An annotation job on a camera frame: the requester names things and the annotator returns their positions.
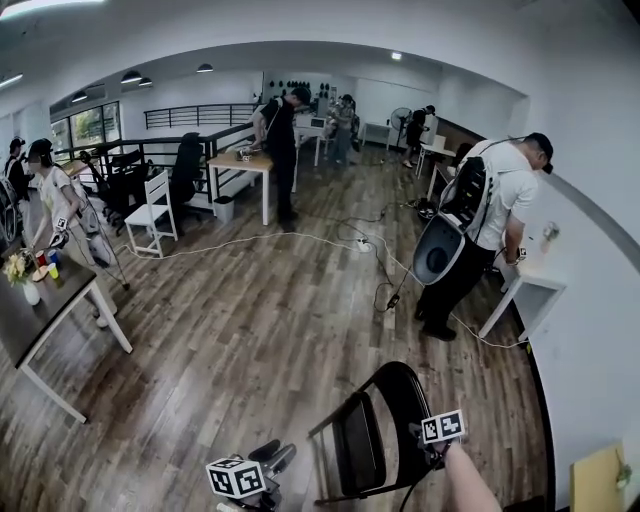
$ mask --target black railing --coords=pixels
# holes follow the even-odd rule
[[[216,191],[216,197],[220,196],[220,177],[226,174],[225,169],[215,168],[213,173],[207,172],[207,162],[211,158],[215,158],[219,152],[222,152],[237,144],[240,141],[246,140],[252,136],[252,124],[244,123],[239,126],[233,126],[226,130],[222,130],[220,132],[214,133],[213,135],[209,135],[206,137],[198,137],[198,142],[204,145],[204,155],[203,161],[199,166],[200,170],[204,171],[204,178],[194,180],[196,183],[202,183],[202,187],[197,187],[196,192],[199,194],[206,194],[207,202],[213,202],[213,194],[212,191]],[[235,134],[239,134],[247,130],[247,133],[244,136],[234,137],[232,140],[224,141],[223,139],[233,136]],[[96,166],[96,170],[105,178],[108,178],[114,172],[120,171],[128,171],[134,165],[139,165],[142,163],[149,163],[151,160],[153,165],[156,167],[169,168],[172,169],[175,167],[175,157],[178,155],[177,146],[182,142],[182,137],[160,137],[154,139],[133,139],[133,140],[117,140],[113,142],[106,142],[102,144],[94,144],[88,146],[81,146],[73,148],[73,150],[64,149],[61,151],[56,151],[56,155],[60,154],[70,154],[72,160],[77,160],[78,155],[81,151],[88,152],[94,160],[98,161],[98,165]],[[175,144],[175,151],[158,151],[156,148],[151,146],[158,145],[170,145]],[[119,153],[111,153],[114,149],[119,149]],[[171,162],[159,162],[155,163],[150,157],[154,156],[162,156],[162,157],[173,157],[170,158]],[[240,176],[242,173],[235,174],[232,177],[227,176],[227,180],[223,184],[228,183],[232,179]],[[87,176],[86,183],[95,182],[93,177],[86,173],[84,176]]]
[[[173,128],[176,126],[207,126],[225,124],[229,126],[246,123],[258,105],[255,103],[225,103],[215,105],[190,105],[144,113],[147,130],[151,128]]]

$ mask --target loudspeaker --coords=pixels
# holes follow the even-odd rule
[[[464,233],[445,215],[436,214],[422,232],[413,253],[413,272],[420,282],[438,282],[453,266],[464,247]]]

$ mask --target ceiling light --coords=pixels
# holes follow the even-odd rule
[[[20,79],[22,79],[22,73],[20,73],[19,75],[14,76],[13,78],[8,78],[7,80],[4,80],[4,81],[0,82],[0,89],[2,89],[3,87],[6,87],[8,85],[15,84]]]
[[[69,4],[88,4],[88,3],[101,3],[104,0],[25,0],[5,8],[0,14],[0,19],[5,20],[19,16],[20,14],[26,14],[37,9],[44,9],[46,7],[56,7],[59,5]]]
[[[131,71],[127,71],[124,74],[124,76],[122,77],[122,80],[120,80],[120,83],[131,84],[133,82],[139,82],[140,80],[142,80],[142,76],[140,76],[140,73],[138,73],[135,70],[131,70]]]
[[[73,95],[73,98],[71,99],[71,103],[78,103],[79,101],[84,101],[88,98],[89,96],[87,96],[87,93],[84,91],[78,91],[77,93],[75,93]]]

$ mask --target black office chair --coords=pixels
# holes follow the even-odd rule
[[[382,437],[366,392],[375,385],[386,402],[398,438],[398,476],[384,486],[386,463]],[[343,496],[316,500],[317,505],[363,499],[418,483],[434,469],[432,449],[419,444],[422,420],[431,416],[415,372],[406,364],[387,363],[329,417],[309,432],[309,438],[333,426],[336,459]]]
[[[203,149],[198,142],[199,133],[191,132],[183,135],[180,145],[178,146],[178,156],[176,164],[171,173],[169,180],[169,192],[171,194],[171,209],[173,210],[176,227],[179,232],[181,220],[191,213],[200,221],[200,216],[193,210],[189,211],[184,206],[185,203],[191,201],[196,193],[196,181],[202,180],[202,169],[200,169],[200,160],[203,155]]]

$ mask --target glass window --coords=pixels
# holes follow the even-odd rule
[[[90,146],[104,142],[102,138],[102,108],[92,108],[71,116],[73,147]]]
[[[120,109],[119,103],[109,103],[104,109],[104,133],[107,142],[113,142],[120,138]]]
[[[53,151],[62,151],[71,147],[71,139],[69,138],[69,119],[65,118],[51,125],[53,142]]]

